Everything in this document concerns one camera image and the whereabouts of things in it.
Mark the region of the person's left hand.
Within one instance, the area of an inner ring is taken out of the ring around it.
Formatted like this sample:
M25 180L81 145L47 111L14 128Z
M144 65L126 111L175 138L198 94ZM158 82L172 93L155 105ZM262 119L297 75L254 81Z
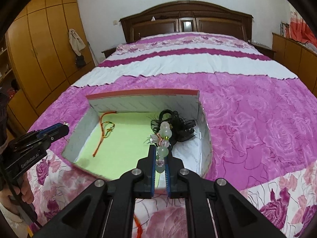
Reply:
M17 195L21 193L22 201L26 202L27 204L31 204L34 201L34 195L31 191L27 173L23 174L21 189L18 187L14 187L13 189ZM7 209L13 206L12 202L10 202L9 196L12 196L12 192L10 191L9 186L5 184L3 190L1 191L1 204Z

